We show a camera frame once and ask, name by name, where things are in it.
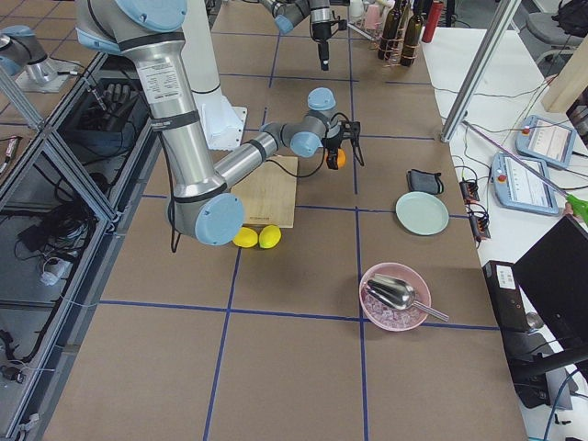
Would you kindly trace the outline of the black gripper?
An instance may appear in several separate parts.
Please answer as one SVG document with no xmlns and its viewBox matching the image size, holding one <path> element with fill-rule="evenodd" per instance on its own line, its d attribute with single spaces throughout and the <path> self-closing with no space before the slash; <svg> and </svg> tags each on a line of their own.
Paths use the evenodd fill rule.
<svg viewBox="0 0 588 441">
<path fill-rule="evenodd" d="M 311 20 L 311 39 L 317 42 L 322 71 L 330 68 L 329 39 L 339 31 L 347 29 L 347 21 L 340 17 L 323 21 Z"/>
<path fill-rule="evenodd" d="M 325 163 L 331 170 L 339 169 L 339 149 L 343 142 L 344 130 L 341 121 L 334 119 L 329 122 L 328 128 L 322 138 L 322 146 L 325 149 Z"/>
</svg>

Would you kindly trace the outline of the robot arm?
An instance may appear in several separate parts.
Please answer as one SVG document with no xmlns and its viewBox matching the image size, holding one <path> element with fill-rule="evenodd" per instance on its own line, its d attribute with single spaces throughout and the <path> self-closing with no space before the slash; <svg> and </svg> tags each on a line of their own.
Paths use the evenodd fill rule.
<svg viewBox="0 0 588 441">
<path fill-rule="evenodd" d="M 331 1 L 260 1 L 270 13 L 282 35 L 288 34 L 307 17 L 310 19 L 310 36 L 317 44 L 320 67 L 330 68 L 329 39 L 338 31 L 347 29 L 347 21 L 337 16 L 331 9 Z"/>
<path fill-rule="evenodd" d="M 234 115 L 220 81 L 206 7 L 201 1 L 78 1 L 76 31 L 88 49 L 132 61 L 164 147 L 173 184 L 167 217 L 174 232 L 207 245 L 229 243 L 244 223 L 243 203 L 231 188 L 280 148 L 300 157 L 340 147 L 344 125 L 333 92 L 308 95 L 308 111 L 294 123 L 269 123 L 218 162 L 212 129 Z"/>
</svg>

